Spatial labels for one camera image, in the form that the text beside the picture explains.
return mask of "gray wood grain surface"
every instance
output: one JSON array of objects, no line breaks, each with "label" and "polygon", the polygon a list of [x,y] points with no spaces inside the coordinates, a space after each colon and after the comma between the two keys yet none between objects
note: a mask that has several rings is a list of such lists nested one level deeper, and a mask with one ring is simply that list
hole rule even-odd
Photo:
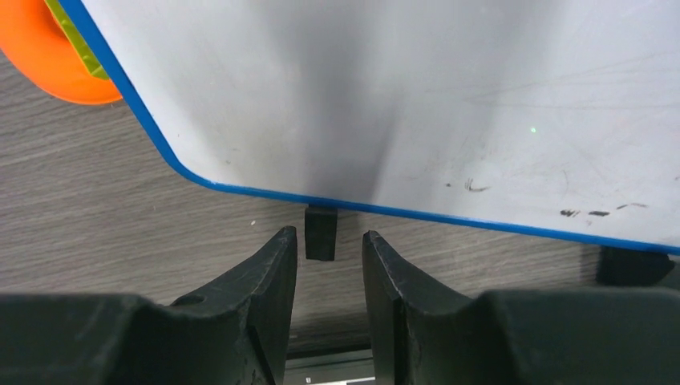
[{"label": "gray wood grain surface", "polygon": [[[125,103],[54,99],[0,56],[0,291],[134,292],[161,303],[254,253],[303,205],[215,192],[168,167]],[[378,230],[465,294],[592,281],[598,248],[342,213],[335,262],[301,248],[290,349],[367,341],[360,243]]]}]

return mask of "black marker stain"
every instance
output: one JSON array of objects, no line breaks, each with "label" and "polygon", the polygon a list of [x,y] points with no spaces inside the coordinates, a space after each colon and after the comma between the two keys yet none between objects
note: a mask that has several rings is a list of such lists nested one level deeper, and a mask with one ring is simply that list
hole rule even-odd
[{"label": "black marker stain", "polygon": [[489,190],[489,189],[491,188],[491,186],[480,187],[480,188],[474,188],[474,187],[472,187],[472,181],[473,181],[473,179],[472,179],[472,178],[469,178],[469,179],[465,182],[465,189],[468,190],[468,191],[471,192],[471,193],[481,193],[481,192],[483,192],[483,191],[485,191],[485,190]]},{"label": "black marker stain", "polygon": [[606,217],[609,215],[607,211],[591,211],[588,215],[595,215],[597,217]]},{"label": "black marker stain", "polygon": [[565,217],[569,217],[569,218],[575,217],[576,215],[578,215],[578,213],[580,213],[580,211],[578,211],[578,210],[562,210],[562,211],[560,211],[560,214],[564,215]]},{"label": "black marker stain", "polygon": [[627,205],[620,205],[617,207],[617,210],[623,209],[624,207],[628,206],[635,206],[635,207],[642,207],[643,209],[648,208],[648,205],[643,205],[642,203],[628,203]]}]

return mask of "white board surface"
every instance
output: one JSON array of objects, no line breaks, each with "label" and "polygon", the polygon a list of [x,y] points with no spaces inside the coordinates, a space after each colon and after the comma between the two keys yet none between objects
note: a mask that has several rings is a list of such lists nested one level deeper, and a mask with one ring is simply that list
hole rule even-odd
[{"label": "white board surface", "polygon": [[680,247],[680,2],[83,4],[206,180]]}]

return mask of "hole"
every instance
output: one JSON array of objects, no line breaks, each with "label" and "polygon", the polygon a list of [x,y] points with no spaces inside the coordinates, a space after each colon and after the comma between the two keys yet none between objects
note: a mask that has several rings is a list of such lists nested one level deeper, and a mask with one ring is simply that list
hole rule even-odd
[{"label": "hole", "polygon": [[173,306],[186,306],[186,305],[196,305],[205,301],[205,297],[198,294],[188,294],[183,297],[179,297]]}]

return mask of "blue whiteboard border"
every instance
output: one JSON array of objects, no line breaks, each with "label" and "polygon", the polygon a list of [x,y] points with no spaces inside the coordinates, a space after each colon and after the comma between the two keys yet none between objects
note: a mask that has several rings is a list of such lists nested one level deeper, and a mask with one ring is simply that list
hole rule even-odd
[{"label": "blue whiteboard border", "polygon": [[175,156],[175,153],[170,148],[170,145],[165,140],[165,137],[160,132],[156,122],[148,111],[144,102],[135,90],[125,71],[115,58],[113,51],[108,46],[106,39],[99,32],[94,20],[87,12],[82,0],[60,0],[63,9],[67,12],[71,21],[78,28],[78,31],[83,36],[87,45],[95,54],[104,70],[107,72],[113,83],[118,87],[118,90],[123,95],[123,98],[132,109],[138,121],[141,123],[144,130],[147,132],[152,142],[160,152],[172,169],[179,173],[184,178],[199,184],[201,186],[211,188],[213,190],[222,191],[224,193],[235,193],[241,195],[249,195],[251,197],[269,198],[280,201],[290,201],[296,203],[303,203],[309,205],[326,205],[336,207],[338,209],[363,211],[367,213],[377,213],[389,215],[394,217],[407,217],[423,221],[434,221],[441,223],[448,223],[451,225],[464,225],[476,227],[480,229],[490,229],[505,231],[510,233],[520,233],[526,235],[533,235],[538,237],[550,237],[562,239],[565,241],[575,241],[580,243],[596,244],[603,246],[620,247],[623,249],[635,249],[642,251],[650,251],[656,253],[668,253],[679,255],[680,246],[672,245],[658,245],[653,243],[646,243],[640,241],[631,241],[620,238],[599,237],[583,233],[570,233],[552,229],[542,229],[538,227],[513,225],[507,223],[499,223],[493,221],[483,221],[479,219],[472,219],[466,217],[453,217],[437,213],[425,213],[419,211],[411,211],[404,209],[395,209],[391,207],[383,207],[376,205],[367,205],[362,203],[354,203],[348,201],[338,201],[335,199],[326,199],[320,197],[307,197],[303,195],[290,194],[287,192],[276,192],[271,190],[263,190],[259,188],[249,188],[243,186],[236,186],[231,184],[215,183],[206,180],[197,174],[189,171]]}]

